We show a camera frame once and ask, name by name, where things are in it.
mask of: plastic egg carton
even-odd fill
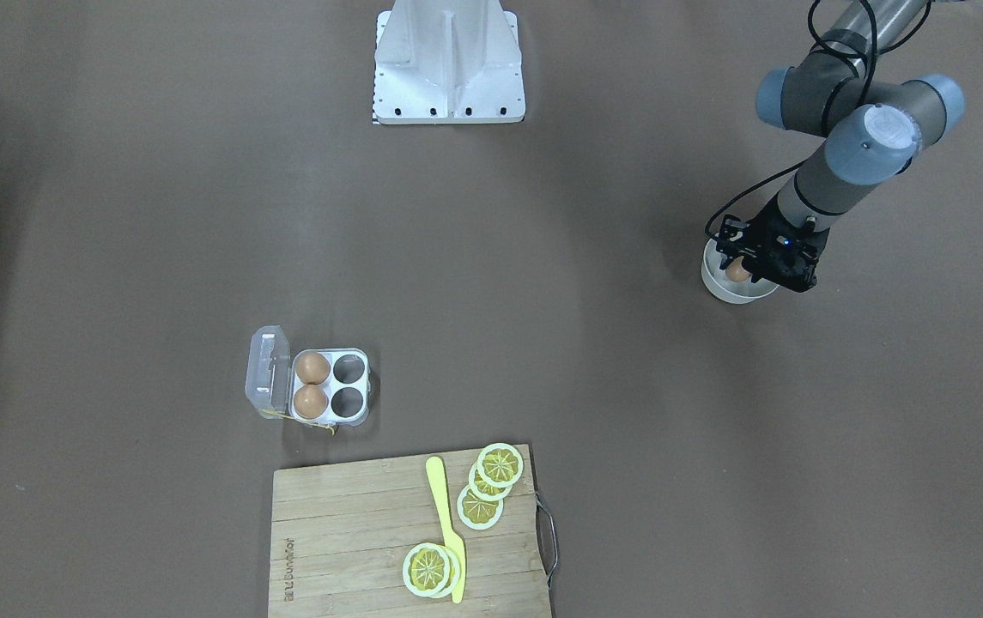
[[[304,383],[294,371],[302,355],[318,352],[331,365],[318,387],[327,396],[323,414],[307,419],[296,414],[294,393]],[[358,348],[303,349],[292,356],[282,327],[263,327],[251,337],[247,360],[247,399],[263,418],[288,417],[304,425],[361,425],[369,416],[369,357]]]

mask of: hole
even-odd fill
[[[342,418],[350,418],[361,412],[361,407],[365,404],[365,397],[361,396],[361,391],[357,388],[343,388],[331,397],[331,412],[340,415]]]
[[[365,375],[365,363],[353,354],[335,360],[335,379],[343,384],[353,384]]]

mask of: lemon slice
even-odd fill
[[[484,446],[476,458],[476,473],[492,488],[510,488],[522,477],[522,454],[502,442]]]
[[[460,559],[450,548],[440,545],[449,556],[449,585],[441,588],[440,593],[432,595],[430,598],[444,598],[452,594],[452,588],[456,588],[460,583]]]
[[[479,500],[486,500],[488,502],[494,502],[496,500],[503,500],[510,494],[510,488],[492,488],[488,485],[487,480],[484,480],[482,476],[476,473],[476,465],[472,464],[471,469],[468,469],[468,489],[471,490],[472,495],[479,498]]]
[[[404,558],[404,586],[411,594],[432,597],[449,584],[449,554],[433,543],[419,543]]]
[[[472,530],[487,530],[502,517],[502,500],[479,500],[471,488],[464,488],[457,496],[457,515]]]

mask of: egg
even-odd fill
[[[735,282],[739,284],[740,282],[745,282],[750,279],[750,271],[743,268],[743,257],[736,257],[734,262],[731,262],[731,266],[724,270],[724,275],[727,276],[727,281]]]
[[[303,419],[314,419],[327,410],[327,395],[315,384],[306,384],[292,396],[292,408]]]
[[[331,364],[319,352],[309,352],[296,359],[296,377],[304,384],[323,384],[331,375]]]

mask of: cutting board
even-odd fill
[[[278,470],[270,529],[270,618],[551,617],[536,533],[533,465],[527,445],[521,480],[488,530],[460,523],[457,496],[479,449]],[[452,527],[464,538],[464,600],[416,597],[404,587],[404,556],[441,543],[426,457],[440,455]]]

